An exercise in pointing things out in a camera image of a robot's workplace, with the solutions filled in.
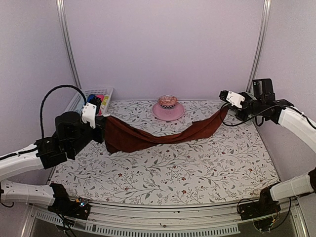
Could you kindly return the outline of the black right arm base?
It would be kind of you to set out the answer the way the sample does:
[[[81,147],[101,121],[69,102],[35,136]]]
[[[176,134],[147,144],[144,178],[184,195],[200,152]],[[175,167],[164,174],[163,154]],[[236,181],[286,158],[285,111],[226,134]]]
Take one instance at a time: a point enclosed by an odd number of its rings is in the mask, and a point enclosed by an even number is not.
[[[276,217],[270,217],[267,220],[254,221],[254,227],[261,232],[270,231],[279,217],[281,207],[278,201],[274,201],[270,194],[271,187],[264,188],[260,192],[258,201],[243,198],[237,204],[237,213],[242,220],[264,217],[275,214]]]

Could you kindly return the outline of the dark red towel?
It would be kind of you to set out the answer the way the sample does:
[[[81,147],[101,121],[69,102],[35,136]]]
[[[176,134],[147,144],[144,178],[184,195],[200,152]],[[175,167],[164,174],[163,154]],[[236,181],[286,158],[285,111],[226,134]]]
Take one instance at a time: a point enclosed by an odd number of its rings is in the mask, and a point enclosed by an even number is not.
[[[221,126],[228,108],[224,107],[205,120],[192,123],[178,134],[154,136],[146,131],[134,128],[124,121],[109,116],[105,121],[104,142],[109,153],[132,153],[160,144],[178,144],[197,139],[210,138]]]

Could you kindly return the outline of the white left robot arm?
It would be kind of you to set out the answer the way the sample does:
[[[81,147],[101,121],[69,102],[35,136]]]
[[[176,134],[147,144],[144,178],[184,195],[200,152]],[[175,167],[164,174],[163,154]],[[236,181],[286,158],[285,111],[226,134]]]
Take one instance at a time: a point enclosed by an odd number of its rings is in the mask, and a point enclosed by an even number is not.
[[[50,137],[0,158],[0,200],[6,202],[37,203],[56,207],[62,214],[70,214],[73,201],[63,185],[44,186],[14,183],[8,179],[33,170],[53,168],[76,155],[91,141],[104,139],[105,117],[83,121],[76,112],[65,112],[55,118],[56,131]]]

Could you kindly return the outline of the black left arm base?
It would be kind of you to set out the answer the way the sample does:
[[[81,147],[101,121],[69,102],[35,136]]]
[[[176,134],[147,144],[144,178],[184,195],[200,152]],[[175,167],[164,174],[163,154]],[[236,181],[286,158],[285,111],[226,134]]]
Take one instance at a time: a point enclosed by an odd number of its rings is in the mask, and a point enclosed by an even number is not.
[[[48,206],[48,211],[61,216],[73,217],[76,219],[87,220],[90,214],[91,205],[89,201],[81,197],[70,200],[66,189],[61,184],[50,184],[53,190],[54,202]]]

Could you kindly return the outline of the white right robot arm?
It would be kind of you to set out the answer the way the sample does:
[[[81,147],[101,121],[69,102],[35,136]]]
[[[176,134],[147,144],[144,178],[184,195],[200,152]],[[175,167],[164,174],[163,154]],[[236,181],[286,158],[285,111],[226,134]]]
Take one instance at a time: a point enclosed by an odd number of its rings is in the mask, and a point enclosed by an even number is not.
[[[246,92],[229,91],[226,101],[237,110],[236,117],[242,122],[261,116],[288,129],[313,152],[316,151],[316,123],[285,99],[277,100],[271,79],[254,79],[253,95]],[[292,197],[306,196],[316,192],[316,170],[272,185],[261,191],[260,201],[255,205],[259,215],[266,215],[274,208],[275,202]]]

